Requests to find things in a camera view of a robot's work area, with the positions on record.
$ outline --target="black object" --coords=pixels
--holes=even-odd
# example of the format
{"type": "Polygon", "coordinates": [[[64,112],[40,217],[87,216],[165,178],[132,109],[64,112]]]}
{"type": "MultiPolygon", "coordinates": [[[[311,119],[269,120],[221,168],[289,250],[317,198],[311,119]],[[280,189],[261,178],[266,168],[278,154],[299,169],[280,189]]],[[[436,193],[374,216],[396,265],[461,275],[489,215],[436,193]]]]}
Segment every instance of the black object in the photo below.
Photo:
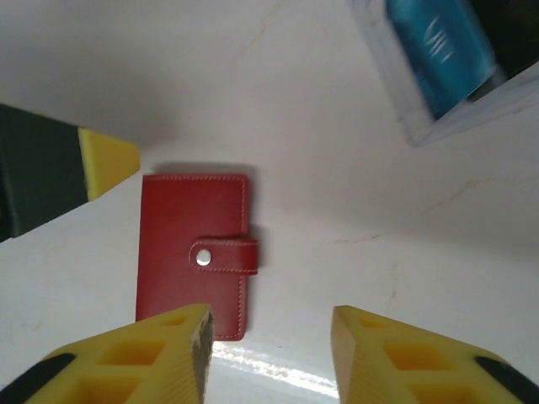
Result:
{"type": "Polygon", "coordinates": [[[539,403],[539,386],[510,364],[483,356],[476,357],[475,361],[524,404],[539,403]]]}
{"type": "Polygon", "coordinates": [[[86,202],[78,128],[0,105],[0,242],[86,202]]]}
{"type": "Polygon", "coordinates": [[[24,404],[75,358],[72,353],[62,353],[35,364],[0,391],[0,403],[24,404]]]}
{"type": "Polygon", "coordinates": [[[539,61],[538,0],[469,0],[507,78],[539,61]]]}

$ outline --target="white stitching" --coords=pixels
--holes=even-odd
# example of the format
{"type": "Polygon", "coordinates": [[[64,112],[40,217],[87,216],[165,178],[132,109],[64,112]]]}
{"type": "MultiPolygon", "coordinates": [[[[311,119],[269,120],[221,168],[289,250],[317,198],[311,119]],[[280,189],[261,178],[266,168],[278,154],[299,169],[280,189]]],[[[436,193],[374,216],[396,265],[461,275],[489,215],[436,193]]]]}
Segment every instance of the white stitching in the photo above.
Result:
{"type": "MultiPolygon", "coordinates": [[[[233,175],[201,175],[201,176],[193,176],[193,175],[152,175],[152,176],[145,176],[146,180],[150,181],[164,181],[164,180],[174,180],[174,181],[240,181],[242,183],[242,233],[246,233],[247,229],[245,228],[245,178],[239,177],[239,176],[233,176],[233,175]]],[[[191,247],[189,250],[189,261],[191,260],[191,251],[193,250],[193,247],[195,244],[191,247]]],[[[238,295],[237,295],[237,332],[234,335],[216,335],[217,338],[236,338],[241,333],[241,326],[242,326],[242,292],[243,292],[243,278],[240,277],[237,281],[238,283],[238,295]]]]}
{"type": "Polygon", "coordinates": [[[259,271],[256,268],[253,269],[231,269],[231,268],[196,268],[197,271],[201,272],[232,272],[233,274],[245,274],[245,275],[255,275],[259,271]]]}
{"type": "Polygon", "coordinates": [[[252,242],[234,242],[234,241],[230,241],[230,240],[223,240],[223,241],[219,241],[219,240],[206,240],[204,238],[200,239],[200,240],[197,240],[195,242],[195,244],[193,244],[193,247],[194,246],[222,246],[222,247],[252,247],[252,246],[256,246],[258,245],[259,242],[254,240],[252,242]]]}

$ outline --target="wallet strap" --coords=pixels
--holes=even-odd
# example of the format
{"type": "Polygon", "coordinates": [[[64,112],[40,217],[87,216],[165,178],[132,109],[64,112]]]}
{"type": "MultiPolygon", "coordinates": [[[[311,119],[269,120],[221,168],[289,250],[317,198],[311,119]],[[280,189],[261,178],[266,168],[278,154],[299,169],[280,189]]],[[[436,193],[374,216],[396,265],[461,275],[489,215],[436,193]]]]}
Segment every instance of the wallet strap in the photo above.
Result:
{"type": "Polygon", "coordinates": [[[189,250],[189,262],[201,272],[256,275],[259,272],[259,241],[199,238],[189,250]]]}

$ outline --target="snap button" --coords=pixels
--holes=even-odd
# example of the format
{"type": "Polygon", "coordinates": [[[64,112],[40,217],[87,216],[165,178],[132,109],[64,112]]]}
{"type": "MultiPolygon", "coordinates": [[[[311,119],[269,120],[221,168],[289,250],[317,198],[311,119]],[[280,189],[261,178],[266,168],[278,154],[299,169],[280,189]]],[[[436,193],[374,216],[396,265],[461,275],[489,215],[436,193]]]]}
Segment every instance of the snap button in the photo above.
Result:
{"type": "Polygon", "coordinates": [[[210,250],[200,250],[196,253],[196,263],[201,267],[206,267],[210,265],[211,262],[211,252],[210,250]]]}

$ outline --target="yellow object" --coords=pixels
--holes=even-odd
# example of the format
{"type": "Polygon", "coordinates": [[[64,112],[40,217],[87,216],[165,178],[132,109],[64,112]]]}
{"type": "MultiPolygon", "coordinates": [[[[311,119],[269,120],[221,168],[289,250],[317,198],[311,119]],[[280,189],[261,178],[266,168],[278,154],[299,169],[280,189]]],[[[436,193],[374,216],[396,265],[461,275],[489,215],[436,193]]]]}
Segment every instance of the yellow object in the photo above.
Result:
{"type": "Polygon", "coordinates": [[[476,362],[481,348],[354,307],[334,308],[331,345],[346,404],[517,404],[476,362]]]}
{"type": "Polygon", "coordinates": [[[97,199],[141,167],[141,157],[135,145],[91,130],[78,130],[83,155],[88,200],[97,199]]]}
{"type": "Polygon", "coordinates": [[[213,344],[208,305],[186,306],[57,349],[76,358],[28,404],[199,404],[213,344]]]}

